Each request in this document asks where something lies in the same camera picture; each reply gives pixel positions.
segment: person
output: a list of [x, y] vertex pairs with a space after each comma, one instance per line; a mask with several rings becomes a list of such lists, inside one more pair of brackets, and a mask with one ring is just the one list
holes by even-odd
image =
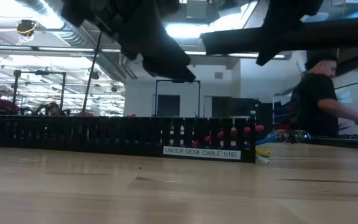
[[335, 137], [338, 118], [358, 125], [358, 112], [337, 101], [334, 83], [336, 56], [321, 54], [305, 64], [307, 72], [293, 90], [290, 101], [291, 128], [307, 131], [312, 136]]
[[51, 102], [48, 105], [49, 113], [51, 116], [58, 116], [60, 115], [60, 107], [55, 102]]

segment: black t-shirt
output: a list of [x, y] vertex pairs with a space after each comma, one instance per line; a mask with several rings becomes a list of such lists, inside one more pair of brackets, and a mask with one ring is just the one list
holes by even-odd
[[312, 136], [337, 136], [338, 118], [317, 105], [319, 100], [328, 98], [337, 100], [333, 81], [326, 75], [305, 74], [291, 96], [292, 128], [307, 131]]

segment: label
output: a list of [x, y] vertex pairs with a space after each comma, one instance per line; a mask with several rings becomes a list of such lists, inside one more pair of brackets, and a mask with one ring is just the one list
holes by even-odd
[[241, 159], [241, 151], [219, 149], [194, 149], [164, 146], [163, 154], [172, 156], [200, 157], [211, 159]]

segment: wooden table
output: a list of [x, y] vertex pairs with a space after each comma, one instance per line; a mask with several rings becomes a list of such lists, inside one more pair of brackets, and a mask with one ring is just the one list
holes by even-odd
[[358, 150], [271, 144], [272, 164], [0, 148], [0, 223], [358, 224]]

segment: ductwork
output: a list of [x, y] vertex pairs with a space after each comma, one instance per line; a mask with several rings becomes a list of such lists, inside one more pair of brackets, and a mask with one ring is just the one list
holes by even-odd
[[[16, 0], [22, 6], [37, 12], [40, 16], [54, 16], [51, 13], [60, 12], [63, 7], [61, 0]], [[64, 25], [62, 30], [68, 30], [70, 32], [57, 32], [55, 35], [61, 38], [64, 42], [72, 47], [80, 48], [94, 48], [95, 41], [86, 33], [85, 30], [77, 29], [71, 24], [67, 23], [60, 17]], [[114, 59], [108, 58], [107, 55], [100, 54], [98, 57], [98, 64], [105, 73], [110, 75], [113, 80], [125, 82], [126, 74], [117, 66]]]

